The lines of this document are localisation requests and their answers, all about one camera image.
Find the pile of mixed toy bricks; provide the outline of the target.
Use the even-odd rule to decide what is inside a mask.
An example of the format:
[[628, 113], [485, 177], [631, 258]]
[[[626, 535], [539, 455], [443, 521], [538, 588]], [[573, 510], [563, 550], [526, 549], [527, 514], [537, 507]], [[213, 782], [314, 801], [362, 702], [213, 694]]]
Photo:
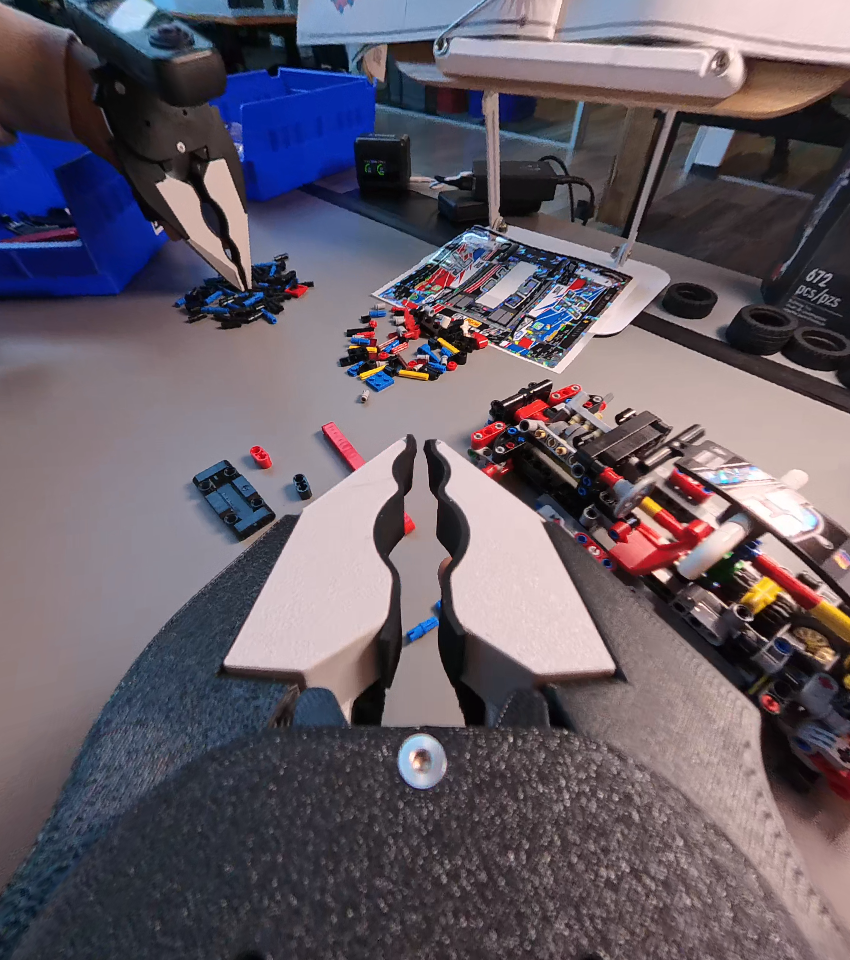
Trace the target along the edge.
[[431, 383], [491, 346], [488, 328], [454, 312], [409, 304], [369, 309], [344, 331], [335, 365], [371, 396], [397, 382]]

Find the labelled blue storage bin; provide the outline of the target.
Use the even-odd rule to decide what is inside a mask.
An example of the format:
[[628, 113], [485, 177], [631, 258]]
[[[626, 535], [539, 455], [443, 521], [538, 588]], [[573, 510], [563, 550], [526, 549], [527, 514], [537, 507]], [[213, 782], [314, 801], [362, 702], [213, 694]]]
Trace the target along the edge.
[[119, 294], [167, 242], [124, 178], [85, 147], [26, 135], [1, 147], [0, 216], [52, 207], [71, 210], [80, 240], [0, 243], [0, 297]]

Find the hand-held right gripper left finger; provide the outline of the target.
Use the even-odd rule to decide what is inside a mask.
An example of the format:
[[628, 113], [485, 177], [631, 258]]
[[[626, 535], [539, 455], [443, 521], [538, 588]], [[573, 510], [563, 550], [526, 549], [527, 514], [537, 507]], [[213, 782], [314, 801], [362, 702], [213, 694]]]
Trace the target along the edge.
[[400, 438], [302, 510], [223, 661], [225, 672], [325, 689], [381, 714], [403, 648], [390, 554], [406, 534], [417, 443]]

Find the long red toy beam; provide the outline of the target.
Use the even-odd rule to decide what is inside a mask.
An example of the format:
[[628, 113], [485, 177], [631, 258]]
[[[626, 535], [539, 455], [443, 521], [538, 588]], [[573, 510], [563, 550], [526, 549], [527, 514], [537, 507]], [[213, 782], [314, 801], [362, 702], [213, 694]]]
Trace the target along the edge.
[[406, 499], [413, 485], [416, 439], [400, 437], [365, 460], [333, 422], [324, 424], [321, 431], [351, 471], [316, 505], [333, 520], [344, 522], [350, 534], [374, 539], [383, 551], [393, 549], [414, 529]]

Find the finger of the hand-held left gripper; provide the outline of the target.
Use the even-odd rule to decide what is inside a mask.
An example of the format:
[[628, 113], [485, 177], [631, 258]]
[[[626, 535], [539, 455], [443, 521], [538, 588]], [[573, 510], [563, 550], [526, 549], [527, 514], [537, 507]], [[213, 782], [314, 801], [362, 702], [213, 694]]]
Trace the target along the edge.
[[199, 161], [196, 186], [201, 216], [207, 227], [201, 241], [210, 263], [228, 282], [242, 291], [253, 284], [249, 221], [246, 200], [226, 159]]
[[156, 184], [175, 229], [209, 266], [238, 290], [245, 290], [245, 272], [237, 249], [226, 234], [216, 233], [206, 220], [203, 201], [188, 183], [165, 177]]

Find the instruction booklet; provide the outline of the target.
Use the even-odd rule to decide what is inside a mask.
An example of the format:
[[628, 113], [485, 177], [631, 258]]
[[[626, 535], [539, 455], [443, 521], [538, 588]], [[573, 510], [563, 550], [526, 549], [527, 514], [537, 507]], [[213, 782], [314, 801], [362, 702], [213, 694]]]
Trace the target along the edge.
[[306, 44], [648, 40], [850, 67], [850, 1], [301, 1]]

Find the wooden leg table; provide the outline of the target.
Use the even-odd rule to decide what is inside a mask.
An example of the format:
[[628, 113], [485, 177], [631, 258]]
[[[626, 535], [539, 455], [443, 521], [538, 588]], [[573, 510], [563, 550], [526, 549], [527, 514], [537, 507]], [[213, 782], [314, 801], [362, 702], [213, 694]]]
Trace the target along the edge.
[[[628, 109], [620, 145], [595, 216], [614, 234], [631, 228], [664, 114]], [[830, 94], [796, 112], [767, 120], [680, 113], [670, 128], [645, 211], [644, 230], [663, 230], [667, 217], [689, 217], [698, 190], [725, 180], [733, 186], [798, 197], [824, 185], [850, 140], [850, 94]]]

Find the small black power adapter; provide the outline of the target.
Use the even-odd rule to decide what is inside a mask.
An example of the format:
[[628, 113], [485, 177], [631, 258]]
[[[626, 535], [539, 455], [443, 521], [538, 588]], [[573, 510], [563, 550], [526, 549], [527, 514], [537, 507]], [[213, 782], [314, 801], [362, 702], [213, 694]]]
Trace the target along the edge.
[[456, 224], [488, 225], [488, 204], [476, 198], [472, 192], [448, 189], [438, 193], [438, 215], [447, 222]]

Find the partly built toy car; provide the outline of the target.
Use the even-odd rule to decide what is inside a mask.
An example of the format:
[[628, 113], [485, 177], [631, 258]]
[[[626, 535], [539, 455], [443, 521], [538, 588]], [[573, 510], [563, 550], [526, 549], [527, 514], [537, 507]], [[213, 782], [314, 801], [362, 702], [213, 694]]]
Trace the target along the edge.
[[801, 492], [658, 414], [605, 418], [579, 385], [492, 402], [467, 455], [523, 479], [536, 509], [715, 649], [788, 741], [789, 778], [850, 802], [850, 533]]

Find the black toy panel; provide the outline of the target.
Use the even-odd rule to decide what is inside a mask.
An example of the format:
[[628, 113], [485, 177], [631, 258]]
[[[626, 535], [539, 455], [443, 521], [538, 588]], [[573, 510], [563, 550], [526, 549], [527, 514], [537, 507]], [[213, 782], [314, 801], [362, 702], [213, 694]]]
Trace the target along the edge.
[[274, 510], [228, 460], [195, 474], [192, 484], [240, 543], [276, 520]]

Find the person's left forearm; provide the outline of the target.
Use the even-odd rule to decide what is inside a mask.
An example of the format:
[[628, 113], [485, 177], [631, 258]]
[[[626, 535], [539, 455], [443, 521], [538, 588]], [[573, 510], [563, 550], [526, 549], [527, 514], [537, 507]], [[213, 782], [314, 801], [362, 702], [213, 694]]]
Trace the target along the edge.
[[23, 133], [78, 142], [67, 100], [66, 54], [73, 35], [0, 3], [0, 146]]

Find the black power bank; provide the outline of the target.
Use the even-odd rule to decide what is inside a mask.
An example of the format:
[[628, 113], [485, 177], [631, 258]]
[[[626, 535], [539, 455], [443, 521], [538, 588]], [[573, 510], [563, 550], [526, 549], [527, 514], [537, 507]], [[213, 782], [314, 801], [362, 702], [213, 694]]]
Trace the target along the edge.
[[358, 136], [354, 142], [359, 193], [379, 197], [407, 193], [411, 176], [409, 134]]

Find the holographic sticker sheet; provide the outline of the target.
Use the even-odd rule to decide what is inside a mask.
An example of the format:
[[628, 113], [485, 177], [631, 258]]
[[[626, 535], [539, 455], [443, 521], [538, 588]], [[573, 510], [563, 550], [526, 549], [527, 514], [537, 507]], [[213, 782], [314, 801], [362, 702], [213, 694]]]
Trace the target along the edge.
[[634, 278], [576, 255], [472, 226], [385, 283], [373, 297], [456, 322], [491, 347], [561, 373]]

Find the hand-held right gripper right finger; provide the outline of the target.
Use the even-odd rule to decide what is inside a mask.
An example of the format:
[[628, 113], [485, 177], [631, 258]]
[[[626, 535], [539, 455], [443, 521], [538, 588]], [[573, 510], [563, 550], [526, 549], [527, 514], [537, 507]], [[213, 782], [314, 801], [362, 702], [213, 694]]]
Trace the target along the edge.
[[439, 439], [424, 454], [436, 500], [438, 649], [464, 714], [518, 690], [612, 677], [616, 664], [534, 510]]

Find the person's left hand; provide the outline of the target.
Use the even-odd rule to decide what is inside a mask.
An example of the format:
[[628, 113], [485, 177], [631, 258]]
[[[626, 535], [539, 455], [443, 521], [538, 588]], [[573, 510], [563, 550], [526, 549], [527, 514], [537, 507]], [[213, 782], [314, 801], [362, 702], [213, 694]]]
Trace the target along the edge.
[[99, 66], [101, 64], [94, 51], [72, 35], [66, 54], [71, 131], [78, 142], [120, 173], [121, 165], [114, 150], [114, 138], [103, 111], [95, 102], [95, 71]]

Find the pile of blue black pins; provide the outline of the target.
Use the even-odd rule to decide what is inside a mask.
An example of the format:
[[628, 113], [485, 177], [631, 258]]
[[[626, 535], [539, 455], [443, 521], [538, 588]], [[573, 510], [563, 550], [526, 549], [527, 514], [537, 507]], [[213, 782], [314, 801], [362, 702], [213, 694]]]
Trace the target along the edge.
[[260, 320], [274, 326], [287, 302], [297, 301], [314, 287], [313, 281], [301, 279], [297, 270], [288, 267], [287, 254], [253, 264], [251, 273], [246, 290], [221, 276], [208, 277], [179, 296], [173, 308], [188, 324], [211, 319], [221, 330]]

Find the white book stand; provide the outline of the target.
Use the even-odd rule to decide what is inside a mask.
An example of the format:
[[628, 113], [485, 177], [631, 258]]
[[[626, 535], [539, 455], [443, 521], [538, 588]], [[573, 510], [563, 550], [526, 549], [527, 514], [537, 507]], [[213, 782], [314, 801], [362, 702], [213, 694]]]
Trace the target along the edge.
[[771, 59], [734, 49], [687, 44], [537, 42], [441, 37], [395, 44], [396, 65], [427, 85], [482, 90], [492, 226], [518, 235], [499, 212], [501, 93], [567, 97], [663, 112], [643, 177], [631, 226], [609, 255], [588, 252], [597, 262], [631, 274], [633, 282], [616, 305], [617, 330], [626, 327], [669, 284], [661, 270], [632, 260], [639, 227], [678, 114], [766, 121], [790, 114], [834, 92], [850, 80], [850, 61]]

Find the heap of large toy parts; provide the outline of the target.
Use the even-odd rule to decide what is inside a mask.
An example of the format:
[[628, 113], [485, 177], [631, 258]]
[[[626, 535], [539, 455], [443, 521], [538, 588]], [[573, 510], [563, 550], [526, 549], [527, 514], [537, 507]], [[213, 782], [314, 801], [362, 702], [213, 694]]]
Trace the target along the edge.
[[6, 232], [0, 238], [4, 244], [70, 243], [81, 238], [71, 210], [66, 207], [50, 207], [43, 213], [2, 214], [0, 221]]

